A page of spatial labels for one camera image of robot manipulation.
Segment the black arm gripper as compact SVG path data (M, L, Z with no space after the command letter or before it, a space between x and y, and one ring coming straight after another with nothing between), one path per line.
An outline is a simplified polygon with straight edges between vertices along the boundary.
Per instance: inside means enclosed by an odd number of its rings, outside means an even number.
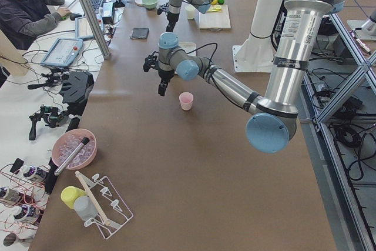
M167 20L168 20L168 26L175 26L175 24L179 20L179 14L168 12L167 13Z

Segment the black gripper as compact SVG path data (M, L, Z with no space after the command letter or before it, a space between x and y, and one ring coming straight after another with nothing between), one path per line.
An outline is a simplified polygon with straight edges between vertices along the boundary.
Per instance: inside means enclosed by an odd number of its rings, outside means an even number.
M167 89L170 80L173 78L173 71L158 70L158 75L161 78L161 82L158 86L158 94L165 96L165 89Z

